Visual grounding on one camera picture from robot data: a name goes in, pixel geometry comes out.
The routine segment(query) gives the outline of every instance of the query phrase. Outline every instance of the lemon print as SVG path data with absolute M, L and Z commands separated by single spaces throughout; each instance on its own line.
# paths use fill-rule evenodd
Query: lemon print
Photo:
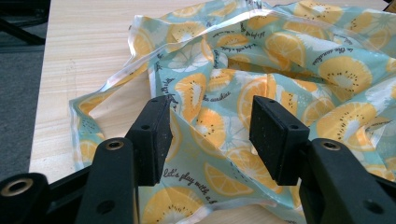
M 390 119 L 384 118 L 384 117 L 375 117 L 374 119 L 371 119 L 365 126 L 366 132 L 373 132 L 375 130 L 378 130 L 384 125 L 387 125 L 391 122 Z
M 228 86 L 233 80 L 235 70 L 233 69 L 219 69 L 214 70 L 210 76 L 209 85 L 207 89 L 209 91 L 219 91 Z
M 224 120 L 219 113 L 207 107 L 203 107 L 191 133 L 194 141 L 203 151 L 212 156 L 222 157 L 218 148 L 225 141 L 225 131 Z
M 304 67 L 305 47 L 302 40 L 295 35 L 273 33 L 265 41 L 265 47 L 273 53 L 290 59 L 292 62 Z
M 396 171 L 396 157 L 390 157 L 385 160 L 388 169 Z
M 393 172 L 387 170 L 385 165 L 364 165 L 364 168 L 366 168 L 367 172 L 370 174 L 380 176 L 390 181 L 395 180 Z
M 246 54 L 235 54 L 230 56 L 229 59 L 243 63 L 250 63 L 250 58 Z
M 244 63 L 233 59 L 228 60 L 228 68 L 239 71 L 249 72 L 251 70 L 251 63 Z
M 143 210 L 142 223 L 177 223 L 191 216 L 204 203 L 191 189 L 161 189 L 150 198 Z
M 249 42 L 248 38 L 240 34 L 224 35 L 219 38 L 217 47 L 238 47 L 244 46 Z
M 293 199 L 293 206 L 294 208 L 298 208 L 301 206 L 301 199 L 300 199 L 300 186 L 290 186 L 290 194 L 291 198 Z
M 201 109 L 201 102 L 206 89 L 206 77 L 202 73 L 196 73 L 182 78 L 175 86 L 175 90 L 181 97 L 181 114 L 183 118 L 192 122 Z
M 297 86 L 303 88 L 306 91 L 313 92 L 318 90 L 318 86 L 315 82 L 303 81 L 300 79 L 294 79 L 293 81 L 297 84 Z
M 312 35 L 319 39 L 326 38 L 326 35 L 321 28 L 314 25 L 305 24 L 302 22 L 287 21 L 283 25 L 283 29 L 296 31 L 306 35 Z
M 188 17 L 192 17 L 192 16 L 195 16 L 196 14 L 198 14 L 198 12 L 204 6 L 205 6 L 205 3 L 199 4 L 199 5 L 195 5 L 195 6 L 192 6 L 192 7 L 185 7 L 185 8 L 178 9 L 178 10 L 172 12 L 172 14 L 174 16 L 176 16 L 176 17 L 188 18 Z
M 247 21 L 247 27 L 252 30 L 258 30 L 277 20 L 279 20 L 279 18 L 275 16 L 256 16 Z
M 236 8 L 236 1 L 232 1 L 230 4 L 226 5 L 224 8 L 214 11 L 209 14 L 209 16 L 219 16 L 224 17 L 227 14 L 233 12 Z
M 257 180 L 277 194 L 282 191 L 282 187 L 278 186 L 272 179 L 258 155 L 253 155 L 249 150 L 240 147 L 230 150 L 227 157 L 250 178 Z
M 302 123 L 306 126 L 310 126 L 313 122 L 317 121 L 334 108 L 335 106 L 329 98 L 320 97 L 309 104 L 305 109 L 302 117 Z
M 280 96 L 280 103 L 287 109 L 292 115 L 297 115 L 297 108 L 298 108 L 298 95 L 288 92 L 282 91 Z
M 242 121 L 245 128 L 250 127 L 251 107 L 253 96 L 260 95 L 275 99 L 276 82 L 272 75 L 259 77 L 250 81 L 241 90 L 237 100 L 238 118 Z
M 396 59 L 389 58 L 387 63 L 387 71 L 388 72 L 396 72 Z
M 97 147 L 98 145 L 92 140 L 81 140 L 79 142 L 79 148 L 81 151 L 82 161 L 93 161 Z
M 289 71 L 291 62 L 289 59 L 283 57 L 282 55 L 273 53 L 270 50 L 264 50 L 265 53 L 268 55 L 270 61 L 277 65 L 280 71 Z
M 154 50 L 149 36 L 143 29 L 139 29 L 137 33 L 134 34 L 133 46 L 137 59 L 151 53 Z
M 250 59 L 245 54 L 235 54 L 228 59 L 228 67 L 233 70 L 250 71 Z
M 370 26 L 373 20 L 372 14 L 370 12 L 363 12 L 357 18 L 353 19 L 345 27 L 355 33 L 360 33 L 362 30 Z
M 366 132 L 366 125 L 360 127 L 347 141 L 350 148 L 357 149 L 359 151 L 374 151 L 371 140 L 371 134 Z
M 325 61 L 318 68 L 318 73 L 331 84 L 329 88 L 342 102 L 367 89 L 372 83 L 369 68 L 363 62 L 348 56 Z
M 212 63 L 214 62 L 215 59 L 213 57 L 212 49 L 204 39 L 201 41 L 201 52 L 208 61 Z
M 314 21 L 326 21 L 335 24 L 343 14 L 340 7 L 330 6 L 313 1 L 301 1 L 294 9 L 294 15 Z
M 384 48 L 388 42 L 390 41 L 390 33 L 388 30 L 379 30 L 374 34 L 370 35 L 369 41 L 372 45 L 374 45 L 377 49 Z
M 358 133 L 359 128 L 375 118 L 375 115 L 375 108 L 368 103 L 351 102 L 340 105 L 318 121 L 318 136 L 339 141 L 350 149 L 365 150 L 369 141 L 356 134 L 365 134 Z
M 94 95 L 87 100 L 84 100 L 78 108 L 81 110 L 82 113 L 88 115 L 97 105 L 101 104 L 108 96 L 110 95 L 109 92 L 107 93 L 100 93 L 98 95 Z
M 196 21 L 186 21 L 178 24 L 171 24 L 166 36 L 168 43 L 180 43 L 198 36 L 205 27 Z
M 302 73 L 292 72 L 290 70 L 289 71 L 281 71 L 281 70 L 275 69 L 273 67 L 267 67 L 267 66 L 263 66 L 262 71 L 267 74 L 268 73 L 276 73 L 276 74 L 281 74 L 282 76 L 291 77 L 291 78 L 300 77 L 302 75 Z
M 205 178 L 210 187 L 224 196 L 240 196 L 253 192 L 253 189 L 233 179 L 209 163 L 205 163 Z
M 395 18 L 391 15 L 367 9 L 347 24 L 346 28 L 366 35 L 372 45 L 382 49 L 392 37 L 395 22 Z
M 170 110 L 170 126 L 173 138 L 165 161 L 170 161 L 176 156 L 180 148 L 181 139 L 183 139 L 183 134 L 178 126 L 176 115 L 173 110 Z

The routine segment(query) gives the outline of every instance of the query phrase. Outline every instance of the black metal bracket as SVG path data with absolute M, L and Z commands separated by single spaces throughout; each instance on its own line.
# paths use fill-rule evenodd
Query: black metal bracket
M 306 126 L 264 97 L 254 97 L 250 125 L 250 141 L 276 183 L 302 179 L 308 223 L 396 223 L 396 184 L 367 173 L 343 144 L 309 141 Z
M 83 170 L 50 185 L 41 174 L 2 181 L 0 223 L 139 223 L 138 186 L 159 182 L 172 141 L 171 101 L 148 101 L 125 138 L 101 143 Z

